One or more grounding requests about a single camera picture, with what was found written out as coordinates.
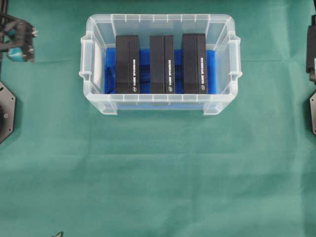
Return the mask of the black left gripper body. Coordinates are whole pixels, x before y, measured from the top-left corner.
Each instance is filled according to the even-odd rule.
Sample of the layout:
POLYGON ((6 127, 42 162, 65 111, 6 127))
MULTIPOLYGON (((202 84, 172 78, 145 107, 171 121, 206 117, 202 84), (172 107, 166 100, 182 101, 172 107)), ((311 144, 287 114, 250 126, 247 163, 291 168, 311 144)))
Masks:
POLYGON ((33 38, 38 30, 20 18, 0 14, 0 55, 7 55, 13 62, 34 62, 33 38))

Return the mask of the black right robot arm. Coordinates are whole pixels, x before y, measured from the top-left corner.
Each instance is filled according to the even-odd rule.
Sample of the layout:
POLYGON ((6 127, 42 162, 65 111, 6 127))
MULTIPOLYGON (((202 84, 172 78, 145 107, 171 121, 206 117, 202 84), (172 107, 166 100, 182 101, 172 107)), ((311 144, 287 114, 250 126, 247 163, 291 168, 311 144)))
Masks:
POLYGON ((316 83, 316 15, 312 15, 311 24, 307 32, 306 73, 310 81, 316 83))

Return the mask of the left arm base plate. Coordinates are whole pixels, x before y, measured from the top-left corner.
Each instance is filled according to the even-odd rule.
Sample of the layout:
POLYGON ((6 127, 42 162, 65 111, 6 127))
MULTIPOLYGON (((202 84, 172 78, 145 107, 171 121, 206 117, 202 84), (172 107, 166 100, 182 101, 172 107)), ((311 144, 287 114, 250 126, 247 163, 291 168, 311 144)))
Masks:
POLYGON ((0 82, 0 143, 14 131, 16 97, 0 82))

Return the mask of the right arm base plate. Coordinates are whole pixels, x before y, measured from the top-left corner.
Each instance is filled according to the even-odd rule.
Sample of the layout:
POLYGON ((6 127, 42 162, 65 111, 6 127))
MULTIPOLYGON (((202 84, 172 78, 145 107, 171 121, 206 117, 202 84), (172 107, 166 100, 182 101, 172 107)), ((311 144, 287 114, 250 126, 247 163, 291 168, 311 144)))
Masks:
POLYGON ((316 92, 314 91, 303 102, 303 116, 305 129, 316 135, 316 92))

